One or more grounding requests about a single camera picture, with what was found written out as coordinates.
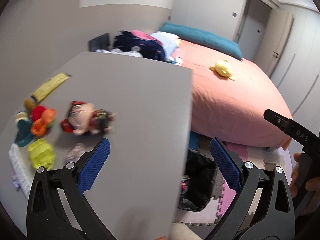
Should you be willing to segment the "person's right hand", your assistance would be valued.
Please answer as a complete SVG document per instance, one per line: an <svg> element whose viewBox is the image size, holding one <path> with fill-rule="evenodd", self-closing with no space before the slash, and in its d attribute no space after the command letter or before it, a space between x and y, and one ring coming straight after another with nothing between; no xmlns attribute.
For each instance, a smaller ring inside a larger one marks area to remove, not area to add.
<svg viewBox="0 0 320 240"><path fill-rule="evenodd" d="M296 165L292 170L292 174L291 174L292 181L289 186L291 196L293 198L295 198L295 196L297 195L297 192L298 192L298 189L296 187L296 182L299 178L298 165L299 165L300 155L301 155L300 152L297 152L293 155L293 158L296 162ZM312 198L310 199L310 202L308 203L308 205L302 211L302 213L301 213L302 216L309 215L309 214L315 212L319 207L319 195L320 195L320 193L319 193L319 177L310 179L307 182L305 188L307 191L312 192L313 195L312 195Z"/></svg>

